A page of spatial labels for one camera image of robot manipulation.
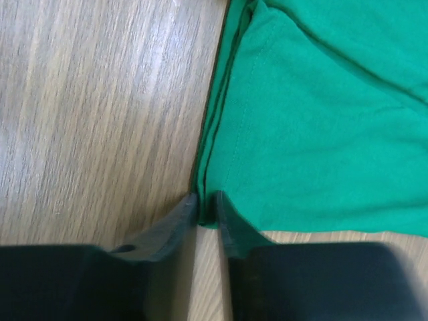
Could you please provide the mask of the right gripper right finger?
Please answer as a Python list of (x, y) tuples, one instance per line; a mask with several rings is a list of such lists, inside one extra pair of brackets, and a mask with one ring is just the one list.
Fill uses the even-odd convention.
[(234, 320), (426, 320), (400, 254), (379, 242), (275, 243), (222, 191), (215, 213)]

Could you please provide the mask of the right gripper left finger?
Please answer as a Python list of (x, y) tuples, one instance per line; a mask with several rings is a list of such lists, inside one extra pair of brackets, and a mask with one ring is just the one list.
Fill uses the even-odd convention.
[(112, 251), (140, 270), (145, 320), (188, 318), (197, 238), (196, 194), (189, 193), (152, 227)]

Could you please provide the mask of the green t shirt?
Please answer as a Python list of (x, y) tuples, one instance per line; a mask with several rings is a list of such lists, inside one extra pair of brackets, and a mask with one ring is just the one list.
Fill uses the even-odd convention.
[(427, 235), (427, 2), (231, 1), (193, 186), (262, 231)]

